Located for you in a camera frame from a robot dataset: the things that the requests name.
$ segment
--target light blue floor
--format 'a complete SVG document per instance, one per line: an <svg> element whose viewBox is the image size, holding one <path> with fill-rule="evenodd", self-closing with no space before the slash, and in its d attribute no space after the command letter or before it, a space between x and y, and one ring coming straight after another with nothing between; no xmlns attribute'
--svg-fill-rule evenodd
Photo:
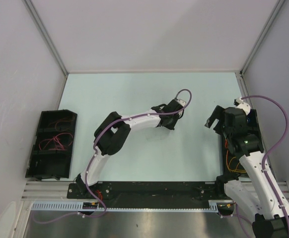
<svg viewBox="0 0 289 238"><path fill-rule="evenodd" d="M193 98L174 131L149 128L129 135L100 180L214 181L221 174L219 137L204 127L216 105L233 106L240 96L234 73L70 74L60 109L78 114L72 159L73 180L93 154L94 132L112 111L145 112L169 103L182 88ZM187 101L184 92L179 98Z"/></svg>

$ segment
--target white wall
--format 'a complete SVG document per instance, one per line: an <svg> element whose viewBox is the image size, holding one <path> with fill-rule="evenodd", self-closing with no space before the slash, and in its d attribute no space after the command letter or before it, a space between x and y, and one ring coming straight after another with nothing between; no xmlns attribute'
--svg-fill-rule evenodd
<svg viewBox="0 0 289 238"><path fill-rule="evenodd" d="M240 70L277 0L33 0L69 72Z"/></svg>
<svg viewBox="0 0 289 238"><path fill-rule="evenodd" d="M289 0L246 71L245 80L250 94L277 100L289 115ZM283 133L285 120L271 103L260 99L252 102L259 111L263 137L270 148ZM270 160L277 178L289 185L289 133Z"/></svg>
<svg viewBox="0 0 289 238"><path fill-rule="evenodd" d="M57 107L64 82L22 1L0 0L0 214L21 198L40 112Z"/></svg>

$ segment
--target black mounting plate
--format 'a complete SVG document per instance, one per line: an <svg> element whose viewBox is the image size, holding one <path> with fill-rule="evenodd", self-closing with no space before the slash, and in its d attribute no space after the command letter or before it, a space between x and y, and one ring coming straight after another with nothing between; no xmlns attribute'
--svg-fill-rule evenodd
<svg viewBox="0 0 289 238"><path fill-rule="evenodd" d="M218 194L214 182L121 182L103 181L90 187L99 190L110 208L197 209L209 208L209 200L229 199ZM68 199L94 199L69 185Z"/></svg>

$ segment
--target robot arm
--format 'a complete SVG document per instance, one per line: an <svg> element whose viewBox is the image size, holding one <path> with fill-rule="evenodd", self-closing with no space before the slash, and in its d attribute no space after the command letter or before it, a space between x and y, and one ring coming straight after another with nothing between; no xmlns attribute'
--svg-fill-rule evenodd
<svg viewBox="0 0 289 238"><path fill-rule="evenodd" d="M140 115L121 116L117 112L108 115L105 121L95 131L97 139L103 131L105 131L98 140L95 149L94 159L86 171L86 169L77 176L77 184L81 184L81 188L85 189L85 174L87 173L87 185L92 186L98 182L98 178L110 156L116 154L124 145L129 133L150 127L163 126L170 130L174 130L177 121L182 118L183 111L173 115L164 115L171 112L181 110L186 102L181 99L173 99L168 105L162 104L152 107L145 113ZM106 129L111 123L121 120Z"/></svg>
<svg viewBox="0 0 289 238"><path fill-rule="evenodd" d="M217 134L224 136L228 150L239 159L239 162L249 175L258 197L254 197L234 177L219 176L216 183L227 196L232 198L245 212L247 218L253 222L256 237L288 237L287 224L282 208L289 217L289 203L285 199L268 166L262 168L264 149L257 122L257 114L250 105L241 98L235 100L235 108L217 106L206 127L210 128L217 119L214 127ZM272 182L269 183L266 172Z"/></svg>

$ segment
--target black tray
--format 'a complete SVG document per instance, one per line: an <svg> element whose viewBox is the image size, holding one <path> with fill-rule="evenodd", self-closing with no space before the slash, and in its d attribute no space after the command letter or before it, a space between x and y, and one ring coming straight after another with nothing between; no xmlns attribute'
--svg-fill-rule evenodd
<svg viewBox="0 0 289 238"><path fill-rule="evenodd" d="M70 177L76 121L77 114L69 110L41 113L26 178Z"/></svg>

